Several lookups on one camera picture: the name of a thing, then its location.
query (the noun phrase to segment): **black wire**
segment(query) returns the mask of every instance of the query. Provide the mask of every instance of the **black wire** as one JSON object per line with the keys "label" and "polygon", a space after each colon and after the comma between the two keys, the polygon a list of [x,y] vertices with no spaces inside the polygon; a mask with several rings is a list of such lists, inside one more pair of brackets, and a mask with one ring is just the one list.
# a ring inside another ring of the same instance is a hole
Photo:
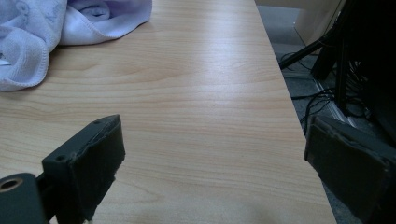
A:
{"label": "black wire", "polygon": [[355,94],[358,94],[362,90],[362,85],[358,85],[355,82],[352,82],[351,80],[346,81],[346,89],[352,91]]}
{"label": "black wire", "polygon": [[335,45],[328,45],[326,43],[324,43],[323,41],[321,41],[321,38],[318,39],[319,44],[323,45],[324,47],[328,47],[328,48],[336,48]]}
{"label": "black wire", "polygon": [[311,98],[311,97],[316,97],[318,95],[322,95],[322,94],[333,94],[332,91],[334,91],[335,88],[329,88],[329,89],[324,89],[323,91],[311,94],[311,95],[302,95],[302,96],[291,96],[291,100],[303,100],[306,98]]}
{"label": "black wire", "polygon": [[305,110],[305,123],[304,123],[304,134],[306,134],[306,130],[308,129],[308,118],[310,116],[310,110],[313,106],[317,105],[312,105],[314,103],[314,101],[318,98],[318,97],[322,97],[323,95],[328,96],[330,95],[334,95],[334,93],[332,91],[334,91],[335,88],[329,88],[329,89],[325,89],[323,91],[320,91],[318,93],[315,94],[311,94],[311,95],[305,95],[305,96],[294,96],[291,97],[291,99],[293,100],[301,100],[301,99],[306,99],[306,98],[311,98],[312,99],[308,102],[308,105],[306,106],[306,110]]}
{"label": "black wire", "polygon": [[312,71],[312,68],[310,68],[310,67],[304,65],[304,64],[301,62],[301,60],[299,60],[298,63],[299,63],[302,67],[304,67],[305,69],[308,69],[309,71]]}
{"label": "black wire", "polygon": [[[295,54],[296,52],[290,52],[290,53],[287,53],[287,54],[284,54],[281,58],[280,58],[280,61],[282,62],[286,57],[288,57],[288,56],[290,56],[290,55],[292,55],[292,54]],[[297,61],[299,64],[300,64],[300,66],[302,66],[303,68],[305,68],[305,69],[307,69],[307,70],[309,70],[309,71],[311,71],[312,70],[312,68],[310,68],[310,67],[308,67],[308,66],[306,66],[305,64],[303,64],[302,62],[301,62],[301,60],[299,60],[299,61]]]}
{"label": "black wire", "polygon": [[359,105],[361,106],[361,114],[355,114],[352,111],[350,111],[348,108],[346,108],[346,112],[347,112],[347,116],[353,117],[353,118],[357,118],[357,119],[368,119],[366,114],[364,113],[365,109],[367,108],[367,106],[365,105],[365,103],[363,102],[363,100],[361,99],[361,97],[359,97],[358,95],[356,96],[347,96],[346,97],[346,103],[350,104],[350,105]]}
{"label": "black wire", "polygon": [[290,52],[290,53],[284,54],[282,57],[280,57],[280,61],[283,62],[283,60],[284,60],[286,57],[288,57],[288,56],[290,56],[290,55],[292,55],[292,54],[294,54],[294,53],[295,53],[295,52]]}
{"label": "black wire", "polygon": [[358,77],[354,71],[349,70],[349,72],[347,73],[347,75],[348,75],[348,77],[350,77],[350,78],[351,78],[353,81],[355,81],[356,83],[358,83],[358,84],[363,83],[363,80],[362,80],[360,77]]}
{"label": "black wire", "polygon": [[[319,105],[320,103],[326,102],[326,104],[324,104],[324,105],[323,105],[320,109],[318,109],[317,111],[309,113],[308,118],[309,118],[309,116],[312,116],[312,115],[317,114],[318,112],[320,112],[320,111],[321,111],[326,105],[328,105],[332,100],[333,100],[333,99],[328,98],[328,99],[325,99],[325,100],[318,101],[318,102],[316,102],[314,105],[311,105],[311,109],[312,109],[312,108],[314,108],[315,106]],[[300,119],[300,123],[303,123],[303,122],[304,122],[306,119],[308,119],[308,118],[307,118],[306,116],[302,117],[302,118]]]}

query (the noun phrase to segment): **desk surface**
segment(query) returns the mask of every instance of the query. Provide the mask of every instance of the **desk surface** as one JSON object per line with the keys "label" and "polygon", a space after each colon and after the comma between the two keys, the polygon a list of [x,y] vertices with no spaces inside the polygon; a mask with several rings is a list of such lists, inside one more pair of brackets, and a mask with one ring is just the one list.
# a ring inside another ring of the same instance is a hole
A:
{"label": "desk surface", "polygon": [[94,223],[334,223],[253,0],[155,0],[124,38],[50,58],[42,85],[0,94],[0,176],[120,114]]}

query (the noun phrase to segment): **wood grain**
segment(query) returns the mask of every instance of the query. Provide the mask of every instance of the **wood grain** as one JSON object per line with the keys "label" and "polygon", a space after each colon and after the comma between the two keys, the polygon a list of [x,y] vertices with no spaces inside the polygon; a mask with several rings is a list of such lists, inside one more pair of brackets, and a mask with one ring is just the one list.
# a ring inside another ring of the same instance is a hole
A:
{"label": "wood grain", "polygon": [[154,1],[129,35],[50,58],[43,84],[0,94],[0,176],[120,114],[94,223],[334,223],[254,1]]}

